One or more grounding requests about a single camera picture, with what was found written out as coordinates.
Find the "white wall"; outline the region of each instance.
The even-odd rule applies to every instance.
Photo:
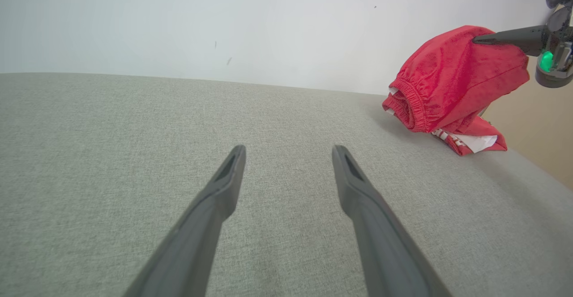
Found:
[[[385,94],[429,38],[464,24],[533,26],[547,13],[545,0],[0,0],[0,73]]]

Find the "tan surface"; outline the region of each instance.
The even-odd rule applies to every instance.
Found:
[[[503,133],[510,148],[573,189],[573,83],[542,87],[535,81],[535,63],[530,57],[531,80],[494,101],[483,118]]]

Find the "green light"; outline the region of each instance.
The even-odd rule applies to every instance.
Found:
[[[545,72],[551,71],[551,66],[553,65],[553,53],[552,52],[545,52],[541,56],[541,62],[539,63],[539,67],[544,70]]]

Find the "black knob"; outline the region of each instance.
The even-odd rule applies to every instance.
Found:
[[[547,7],[554,9],[561,3],[561,0],[545,0],[545,2],[547,3]]]

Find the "gray fabric surface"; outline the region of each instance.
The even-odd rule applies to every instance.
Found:
[[[458,157],[383,97],[0,74],[0,293],[118,296],[236,144],[209,296],[366,295],[331,147],[348,147],[456,296],[571,296],[573,193],[516,152]]]

